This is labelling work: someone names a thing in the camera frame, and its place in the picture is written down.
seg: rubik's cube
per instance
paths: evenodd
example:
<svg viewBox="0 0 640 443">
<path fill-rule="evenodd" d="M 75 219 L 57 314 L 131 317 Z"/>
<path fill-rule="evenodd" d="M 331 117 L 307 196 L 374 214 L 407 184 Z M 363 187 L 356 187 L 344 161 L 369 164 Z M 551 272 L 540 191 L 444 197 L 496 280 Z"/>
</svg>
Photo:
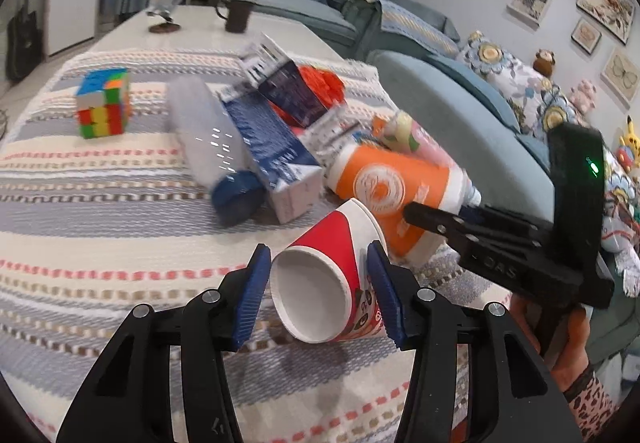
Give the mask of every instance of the rubik's cube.
<svg viewBox="0 0 640 443">
<path fill-rule="evenodd" d="M 84 138 L 122 134 L 131 114 L 127 70 L 89 73 L 76 93 L 76 110 Z"/>
</svg>

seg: silver bolt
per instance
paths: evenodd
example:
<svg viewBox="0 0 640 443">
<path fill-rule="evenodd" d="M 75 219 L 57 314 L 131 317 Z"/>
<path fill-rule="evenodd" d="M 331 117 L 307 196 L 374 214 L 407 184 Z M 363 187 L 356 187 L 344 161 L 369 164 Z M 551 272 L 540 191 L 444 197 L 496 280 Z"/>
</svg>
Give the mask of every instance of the silver bolt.
<svg viewBox="0 0 640 443">
<path fill-rule="evenodd" d="M 418 290 L 418 298 L 425 302 L 431 302 L 436 298 L 436 293 L 431 288 L 420 288 Z"/>
<path fill-rule="evenodd" d="M 207 304 L 213 304 L 220 300 L 220 292 L 216 289 L 208 289 L 202 294 L 202 300 Z"/>
<path fill-rule="evenodd" d="M 499 302 L 492 302 L 489 305 L 489 313 L 495 317 L 501 317 L 504 315 L 504 306 Z"/>
<path fill-rule="evenodd" d="M 146 304 L 138 304 L 135 308 L 133 308 L 133 316 L 135 318 L 146 317 L 149 314 L 149 306 Z"/>
</svg>

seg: human hand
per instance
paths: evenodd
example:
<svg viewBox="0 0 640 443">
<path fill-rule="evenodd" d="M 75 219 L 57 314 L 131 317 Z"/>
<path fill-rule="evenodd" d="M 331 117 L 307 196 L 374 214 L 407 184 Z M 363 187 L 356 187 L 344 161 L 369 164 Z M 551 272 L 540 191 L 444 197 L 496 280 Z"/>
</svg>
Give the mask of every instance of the human hand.
<svg viewBox="0 0 640 443">
<path fill-rule="evenodd" d="M 513 295 L 509 311 L 527 339 L 529 339 L 529 342 L 535 347 L 536 352 L 540 353 L 540 343 L 533 334 L 526 318 L 527 307 L 530 304 L 532 303 L 529 300 Z M 551 375 L 563 393 L 574 384 L 574 381 L 589 366 L 589 357 L 585 347 L 590 334 L 590 325 L 587 312 L 582 306 L 576 307 L 570 313 L 567 331 L 566 346 L 562 349 L 556 364 L 551 369 Z"/>
</svg>

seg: blue bottle cap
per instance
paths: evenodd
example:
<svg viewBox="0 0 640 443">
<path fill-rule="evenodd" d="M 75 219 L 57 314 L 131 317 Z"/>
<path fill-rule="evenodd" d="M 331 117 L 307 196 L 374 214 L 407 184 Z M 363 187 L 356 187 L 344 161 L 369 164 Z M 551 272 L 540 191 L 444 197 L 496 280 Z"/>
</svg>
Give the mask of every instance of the blue bottle cap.
<svg viewBox="0 0 640 443">
<path fill-rule="evenodd" d="M 241 170 L 223 178 L 211 193 L 211 203 L 226 227 L 239 225 L 251 217 L 266 199 L 267 190 L 257 176 Z"/>
</svg>

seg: red and white paper cup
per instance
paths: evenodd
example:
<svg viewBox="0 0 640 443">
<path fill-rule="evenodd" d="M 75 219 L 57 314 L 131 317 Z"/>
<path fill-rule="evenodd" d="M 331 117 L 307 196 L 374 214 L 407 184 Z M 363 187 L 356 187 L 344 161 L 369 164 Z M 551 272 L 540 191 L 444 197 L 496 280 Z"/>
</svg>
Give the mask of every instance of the red and white paper cup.
<svg viewBox="0 0 640 443">
<path fill-rule="evenodd" d="M 367 248 L 385 237 L 352 198 L 273 260 L 271 296 L 284 327 L 310 344 L 384 336 L 367 277 Z"/>
</svg>

